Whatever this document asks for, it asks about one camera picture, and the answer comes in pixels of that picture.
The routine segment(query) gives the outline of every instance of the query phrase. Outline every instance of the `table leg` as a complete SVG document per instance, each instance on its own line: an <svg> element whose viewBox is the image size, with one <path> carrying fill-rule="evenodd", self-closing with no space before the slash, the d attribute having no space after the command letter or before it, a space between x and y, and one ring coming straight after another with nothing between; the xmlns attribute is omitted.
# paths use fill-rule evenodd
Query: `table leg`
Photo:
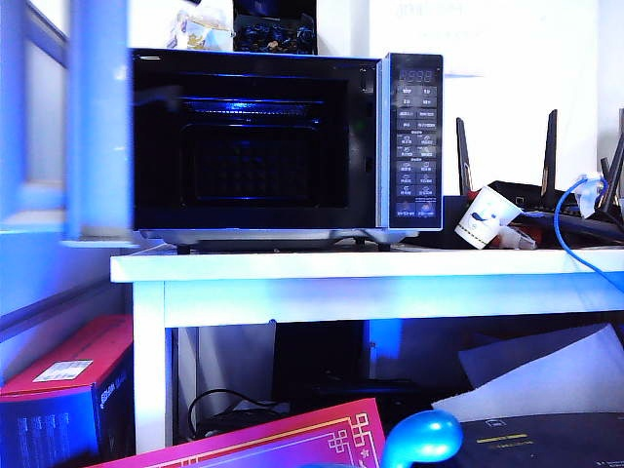
<svg viewBox="0 0 624 468"><path fill-rule="evenodd" d="M165 328L165 285L134 285L136 453L169 447L172 422L172 341Z"/></svg>

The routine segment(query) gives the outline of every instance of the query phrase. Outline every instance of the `cardboard box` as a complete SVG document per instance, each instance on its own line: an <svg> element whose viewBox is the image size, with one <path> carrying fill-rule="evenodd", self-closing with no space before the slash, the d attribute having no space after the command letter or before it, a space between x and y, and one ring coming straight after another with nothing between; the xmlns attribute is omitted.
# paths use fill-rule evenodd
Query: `cardboard box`
<svg viewBox="0 0 624 468"><path fill-rule="evenodd" d="M276 466L337 463L378 468L385 442L373 398L318 409L98 468Z"/></svg>
<svg viewBox="0 0 624 468"><path fill-rule="evenodd" d="M82 467L135 453L133 322L94 319L0 388L0 466Z"/></svg>

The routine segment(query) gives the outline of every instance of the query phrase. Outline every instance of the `black microwave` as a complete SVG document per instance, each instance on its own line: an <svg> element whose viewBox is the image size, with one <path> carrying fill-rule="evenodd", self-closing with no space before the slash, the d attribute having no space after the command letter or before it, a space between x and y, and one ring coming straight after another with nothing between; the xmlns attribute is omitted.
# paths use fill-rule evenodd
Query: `black microwave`
<svg viewBox="0 0 624 468"><path fill-rule="evenodd" d="M131 52L143 237L384 250L442 229L441 56Z"/></svg>

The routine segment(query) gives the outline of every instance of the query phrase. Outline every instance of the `router antenna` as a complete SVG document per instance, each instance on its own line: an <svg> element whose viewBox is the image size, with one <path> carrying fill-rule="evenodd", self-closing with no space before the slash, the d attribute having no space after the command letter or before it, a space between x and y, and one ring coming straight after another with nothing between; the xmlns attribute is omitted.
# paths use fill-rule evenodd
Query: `router antenna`
<svg viewBox="0 0 624 468"><path fill-rule="evenodd" d="M542 189L540 202L542 207L554 209L557 204L555 191L555 175L557 171L557 109L548 114L548 131L546 132L546 150L544 152L544 171L542 173Z"/></svg>
<svg viewBox="0 0 624 468"><path fill-rule="evenodd" d="M606 177L606 193L604 194L599 210L605 214L608 214L611 206L613 205L613 199L617 194L617 186L619 184L620 176L622 175L622 162L624 161L624 134L620 134L620 139L617 141L617 148L613 155L613 161L611 162L611 168L608 171Z"/></svg>
<svg viewBox="0 0 624 468"><path fill-rule="evenodd" d="M472 191L472 178L470 176L470 160L468 159L468 145L466 144L466 128L464 121L455 119L457 130L457 163L459 166L459 194L468 196Z"/></svg>

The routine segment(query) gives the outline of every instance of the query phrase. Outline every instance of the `white cup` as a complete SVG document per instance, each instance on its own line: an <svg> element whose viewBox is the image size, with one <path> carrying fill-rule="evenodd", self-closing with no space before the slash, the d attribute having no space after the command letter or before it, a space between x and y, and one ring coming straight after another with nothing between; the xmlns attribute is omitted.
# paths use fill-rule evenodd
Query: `white cup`
<svg viewBox="0 0 624 468"><path fill-rule="evenodd" d="M482 249L500 230L522 212L493 188L484 186L455 227L462 239Z"/></svg>

